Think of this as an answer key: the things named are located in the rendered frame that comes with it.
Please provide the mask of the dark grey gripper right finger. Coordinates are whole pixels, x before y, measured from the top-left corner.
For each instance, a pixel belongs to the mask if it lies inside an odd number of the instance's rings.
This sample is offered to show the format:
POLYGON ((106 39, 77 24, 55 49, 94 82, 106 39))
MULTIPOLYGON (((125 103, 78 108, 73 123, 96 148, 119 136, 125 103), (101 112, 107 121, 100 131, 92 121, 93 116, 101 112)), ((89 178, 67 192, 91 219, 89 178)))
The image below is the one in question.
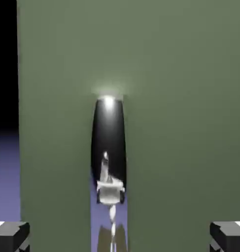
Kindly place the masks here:
POLYGON ((209 233, 209 252, 240 252, 240 221, 213 221, 209 233))

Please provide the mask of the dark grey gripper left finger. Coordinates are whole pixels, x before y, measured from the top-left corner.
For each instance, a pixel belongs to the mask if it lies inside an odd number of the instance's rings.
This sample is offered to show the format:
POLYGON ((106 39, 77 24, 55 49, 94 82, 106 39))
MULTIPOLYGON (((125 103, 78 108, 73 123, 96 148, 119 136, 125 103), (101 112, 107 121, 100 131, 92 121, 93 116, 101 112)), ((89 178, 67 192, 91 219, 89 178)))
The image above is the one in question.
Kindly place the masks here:
POLYGON ((0 221, 0 252, 30 252, 30 224, 0 221))

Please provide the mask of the green cabinet door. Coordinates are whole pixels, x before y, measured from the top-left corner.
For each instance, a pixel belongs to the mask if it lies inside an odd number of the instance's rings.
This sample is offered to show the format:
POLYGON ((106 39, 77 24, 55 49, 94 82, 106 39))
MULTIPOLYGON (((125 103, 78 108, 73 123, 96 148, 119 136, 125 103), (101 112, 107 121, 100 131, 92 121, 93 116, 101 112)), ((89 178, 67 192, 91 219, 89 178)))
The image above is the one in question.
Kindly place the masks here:
POLYGON ((209 252, 240 221, 240 0, 17 0, 21 219, 90 252, 96 99, 121 95, 129 252, 209 252))

